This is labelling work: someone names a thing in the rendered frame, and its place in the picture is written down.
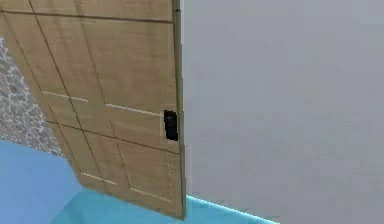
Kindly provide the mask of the light wooden room door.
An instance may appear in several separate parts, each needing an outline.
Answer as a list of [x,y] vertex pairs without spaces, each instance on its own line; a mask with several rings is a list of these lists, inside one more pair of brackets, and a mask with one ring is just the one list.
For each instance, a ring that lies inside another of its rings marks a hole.
[[0,0],[0,36],[81,185],[185,217],[180,0]]

